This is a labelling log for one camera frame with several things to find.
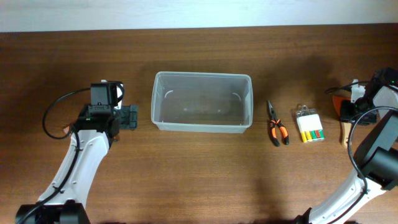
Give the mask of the orange scraper wooden handle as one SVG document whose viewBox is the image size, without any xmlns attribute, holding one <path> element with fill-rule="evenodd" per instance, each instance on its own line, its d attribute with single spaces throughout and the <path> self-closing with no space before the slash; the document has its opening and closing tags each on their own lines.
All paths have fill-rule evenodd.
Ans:
<svg viewBox="0 0 398 224">
<path fill-rule="evenodd" d="M 351 122 L 346 121 L 341 117 L 341 115 L 342 115 L 341 109 L 342 109 L 342 103 L 345 101 L 348 101 L 350 103 L 350 100 L 347 97 L 338 96 L 338 95 L 333 95 L 332 100 L 333 100 L 334 109 L 338 115 L 338 120 L 339 120 L 340 126 L 341 126 L 340 143 L 345 149 L 347 149 L 348 148 L 349 132 L 351 130 Z"/>
</svg>

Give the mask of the clear case coloured bits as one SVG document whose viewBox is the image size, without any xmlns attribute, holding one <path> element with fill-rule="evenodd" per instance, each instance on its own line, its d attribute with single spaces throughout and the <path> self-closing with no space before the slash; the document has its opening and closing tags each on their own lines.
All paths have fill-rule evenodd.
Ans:
<svg viewBox="0 0 398 224">
<path fill-rule="evenodd" d="M 323 126 L 315 108 L 309 108 L 306 105 L 299 106 L 295 115 L 302 142 L 322 141 L 325 139 Z"/>
</svg>

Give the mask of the orange black needle-nose pliers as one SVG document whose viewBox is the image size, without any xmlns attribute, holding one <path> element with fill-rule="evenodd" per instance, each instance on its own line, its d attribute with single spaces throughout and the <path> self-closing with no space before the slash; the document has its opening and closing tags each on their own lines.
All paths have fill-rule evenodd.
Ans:
<svg viewBox="0 0 398 224">
<path fill-rule="evenodd" d="M 277 114 L 274 110 L 274 107 L 268 101 L 268 109 L 269 109 L 269 116 L 270 116 L 270 122 L 269 122 L 269 127 L 271 131 L 271 141 L 274 144 L 274 146 L 279 147 L 280 142 L 277 139 L 276 135 L 276 128 L 279 128 L 279 130 L 282 133 L 282 141 L 285 145 L 289 145 L 289 133 L 287 128 L 283 125 L 282 121 L 277 117 Z"/>
</svg>

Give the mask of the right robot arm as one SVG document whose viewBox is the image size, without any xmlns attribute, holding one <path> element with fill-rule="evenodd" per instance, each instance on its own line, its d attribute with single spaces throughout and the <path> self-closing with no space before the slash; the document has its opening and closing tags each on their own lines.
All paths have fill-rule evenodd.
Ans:
<svg viewBox="0 0 398 224">
<path fill-rule="evenodd" d="M 351 123 L 346 138 L 353 170 L 325 201 L 297 216 L 294 223 L 345 223 L 373 198 L 397 187 L 397 70 L 382 68 L 363 86 L 353 82 L 343 87 L 351 100 L 340 103 L 340 116 Z M 376 126 L 357 150 L 350 146 L 354 130 L 366 117 Z"/>
</svg>

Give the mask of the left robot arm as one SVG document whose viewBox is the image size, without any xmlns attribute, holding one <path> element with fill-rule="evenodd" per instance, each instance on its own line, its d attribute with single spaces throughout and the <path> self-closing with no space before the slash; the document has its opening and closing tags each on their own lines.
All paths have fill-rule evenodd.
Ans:
<svg viewBox="0 0 398 224">
<path fill-rule="evenodd" d="M 21 205 L 15 222 L 89 223 L 86 201 L 96 171 L 122 129 L 137 128 L 137 106 L 124 106 L 120 81 L 93 83 L 91 101 L 65 129 L 70 145 L 51 184 L 35 204 Z"/>
</svg>

